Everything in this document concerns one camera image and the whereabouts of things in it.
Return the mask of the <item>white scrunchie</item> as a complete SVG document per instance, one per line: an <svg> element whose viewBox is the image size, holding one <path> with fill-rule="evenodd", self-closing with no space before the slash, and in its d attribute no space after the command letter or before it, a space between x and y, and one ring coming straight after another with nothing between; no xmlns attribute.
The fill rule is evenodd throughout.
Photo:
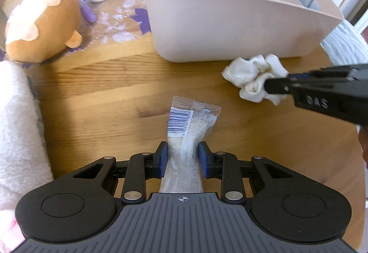
<svg viewBox="0 0 368 253"><path fill-rule="evenodd" d="M285 95L268 94L265 89L267 79L285 78L288 71L274 54L266 57L257 55L249 60L236 58L222 71L222 77L240 88L239 96L250 102L260 103L264 99L280 105Z"/></svg>

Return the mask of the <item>clear plastic barcode packet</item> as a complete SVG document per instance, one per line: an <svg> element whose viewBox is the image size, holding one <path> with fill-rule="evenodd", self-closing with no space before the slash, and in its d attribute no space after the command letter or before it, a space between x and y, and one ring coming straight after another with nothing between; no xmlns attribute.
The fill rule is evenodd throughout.
<svg viewBox="0 0 368 253"><path fill-rule="evenodd" d="M221 107L174 96L167 125L168 162L161 193L202 193L198 144L210 134Z"/></svg>

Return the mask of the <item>light blue quilted cloth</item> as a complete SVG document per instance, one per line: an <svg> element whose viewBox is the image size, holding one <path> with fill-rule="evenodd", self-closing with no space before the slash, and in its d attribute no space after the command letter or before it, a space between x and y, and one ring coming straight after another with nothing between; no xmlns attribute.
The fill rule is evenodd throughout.
<svg viewBox="0 0 368 253"><path fill-rule="evenodd" d="M368 62L367 42L347 20L337 25L320 45L333 66Z"/></svg>

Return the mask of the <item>beige plastic storage bin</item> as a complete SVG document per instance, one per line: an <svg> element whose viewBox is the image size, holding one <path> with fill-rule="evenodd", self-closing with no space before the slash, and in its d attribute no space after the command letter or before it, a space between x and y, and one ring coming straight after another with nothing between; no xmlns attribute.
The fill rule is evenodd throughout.
<svg viewBox="0 0 368 253"><path fill-rule="evenodd" d="M332 0L144 0L171 62L309 54L343 20Z"/></svg>

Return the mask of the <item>large cream plush toy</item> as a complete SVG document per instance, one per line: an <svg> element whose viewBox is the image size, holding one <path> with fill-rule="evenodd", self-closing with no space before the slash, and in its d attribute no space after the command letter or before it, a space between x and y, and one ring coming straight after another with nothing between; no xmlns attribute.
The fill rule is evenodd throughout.
<svg viewBox="0 0 368 253"><path fill-rule="evenodd" d="M23 68L1 62L1 252L12 252L24 236L15 217L19 200L51 182L39 98Z"/></svg>

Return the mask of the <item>purple floral table mat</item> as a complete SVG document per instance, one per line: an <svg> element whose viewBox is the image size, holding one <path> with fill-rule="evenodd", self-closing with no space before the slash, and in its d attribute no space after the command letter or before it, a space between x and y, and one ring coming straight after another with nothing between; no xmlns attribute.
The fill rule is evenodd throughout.
<svg viewBox="0 0 368 253"><path fill-rule="evenodd" d="M1 50L4 51L7 60L10 59L5 52L4 29L11 12L21 1L1 0ZM148 22L138 18L139 13L146 11L143 0L108 0L103 4L90 6L90 8L95 13L97 21L89 23L81 15L79 33L82 35L82 44L78 48L66 48L59 54L84 49L93 44L107 45L112 42L122 43L135 40L150 31L149 28L144 28Z"/></svg>

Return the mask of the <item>purple plastic toy piece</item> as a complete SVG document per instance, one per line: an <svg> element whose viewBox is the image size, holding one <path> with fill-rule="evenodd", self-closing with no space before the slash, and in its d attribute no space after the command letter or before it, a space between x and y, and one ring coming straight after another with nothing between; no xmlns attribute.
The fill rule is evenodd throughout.
<svg viewBox="0 0 368 253"><path fill-rule="evenodd" d="M97 17L92 9L84 2L84 0L79 0L80 12L84 19L89 23L95 23L97 21Z"/></svg>

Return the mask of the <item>brown orange plush toy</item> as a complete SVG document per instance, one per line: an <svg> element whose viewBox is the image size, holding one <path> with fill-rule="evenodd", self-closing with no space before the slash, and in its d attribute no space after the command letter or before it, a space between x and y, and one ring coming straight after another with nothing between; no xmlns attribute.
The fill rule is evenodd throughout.
<svg viewBox="0 0 368 253"><path fill-rule="evenodd" d="M22 0L4 29L10 60L41 63L82 44L79 0Z"/></svg>

